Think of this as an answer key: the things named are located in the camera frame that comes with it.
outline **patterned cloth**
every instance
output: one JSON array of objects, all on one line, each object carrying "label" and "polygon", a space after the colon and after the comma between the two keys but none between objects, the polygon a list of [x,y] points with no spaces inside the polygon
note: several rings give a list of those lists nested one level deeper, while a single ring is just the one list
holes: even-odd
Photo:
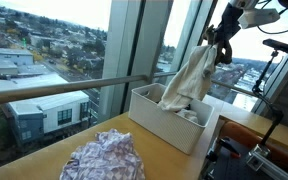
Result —
[{"label": "patterned cloth", "polygon": [[144,165],[134,150],[130,133],[116,129],[97,133],[95,142],[80,146],[71,154],[60,180],[143,180]]}]

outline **white plastic bin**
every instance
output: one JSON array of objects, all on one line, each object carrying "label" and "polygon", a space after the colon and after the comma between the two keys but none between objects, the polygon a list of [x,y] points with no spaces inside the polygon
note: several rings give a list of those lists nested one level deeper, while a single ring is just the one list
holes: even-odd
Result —
[{"label": "white plastic bin", "polygon": [[214,108],[193,100],[191,110],[197,112],[200,124],[189,121],[171,111],[163,111],[157,102],[166,87],[151,84],[132,90],[129,118],[186,154],[191,154]]}]

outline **handrail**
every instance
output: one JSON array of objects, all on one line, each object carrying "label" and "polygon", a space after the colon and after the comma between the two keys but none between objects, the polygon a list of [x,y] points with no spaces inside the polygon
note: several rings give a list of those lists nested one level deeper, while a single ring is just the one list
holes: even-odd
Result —
[{"label": "handrail", "polygon": [[[154,74],[154,78],[164,77],[164,76],[173,76],[173,75],[175,75],[176,73],[177,73],[177,72],[159,72],[159,73],[155,73],[155,74]],[[251,92],[251,91],[247,91],[247,90],[242,89],[242,88],[238,88],[238,87],[235,87],[235,86],[232,86],[232,85],[228,85],[228,84],[225,84],[225,83],[223,83],[223,82],[221,82],[221,81],[217,81],[217,80],[214,80],[214,79],[212,79],[211,81],[212,81],[212,83],[214,83],[214,84],[218,84],[218,85],[220,85],[220,86],[224,86],[224,87],[233,89],[233,90],[235,90],[235,91],[238,91],[238,92],[241,92],[241,93],[244,93],[244,94],[247,94],[247,95],[256,97],[256,96],[253,94],[253,92]]]},{"label": "handrail", "polygon": [[123,84],[140,80],[147,80],[147,77],[145,75],[136,75],[128,77],[109,78],[109,79],[77,81],[77,82],[69,82],[69,83],[31,87],[31,88],[0,90],[0,104],[12,101],[36,98],[41,96],[79,91],[83,89]]}]

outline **sky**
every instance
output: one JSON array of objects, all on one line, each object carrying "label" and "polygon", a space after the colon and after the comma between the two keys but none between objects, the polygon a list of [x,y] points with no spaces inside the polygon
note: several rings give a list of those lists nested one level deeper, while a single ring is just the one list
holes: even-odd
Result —
[{"label": "sky", "polygon": [[[0,5],[107,31],[111,1],[112,0],[0,0]],[[177,46],[190,1],[191,0],[174,0],[164,36],[164,43],[166,45]],[[215,27],[220,23],[221,15],[227,3],[228,0],[218,0],[217,7],[211,19],[211,24],[214,24]],[[266,8],[276,8],[277,11],[283,9],[277,0],[272,0],[265,9]],[[288,29],[288,10],[282,14],[281,19],[277,22],[261,27],[269,32]],[[288,43],[288,33],[267,35],[260,32],[257,28],[242,29],[230,40],[233,47],[233,57],[268,60],[272,48],[262,45],[262,41],[268,38]]]}]

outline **table surface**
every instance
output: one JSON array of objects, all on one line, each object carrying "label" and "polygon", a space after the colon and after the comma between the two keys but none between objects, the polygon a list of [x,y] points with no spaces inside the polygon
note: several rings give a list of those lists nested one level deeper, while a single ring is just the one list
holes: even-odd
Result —
[{"label": "table surface", "polygon": [[[111,128],[133,135],[135,149],[144,162],[146,179],[197,179],[219,118],[238,122],[259,135],[265,134],[271,125],[271,121],[263,117],[213,97],[206,96],[203,102],[212,105],[215,113],[190,156],[150,133],[124,113],[0,167],[0,179],[58,179],[63,165],[78,146],[94,141],[95,133]],[[279,125],[271,140],[288,148],[288,127]]]}]

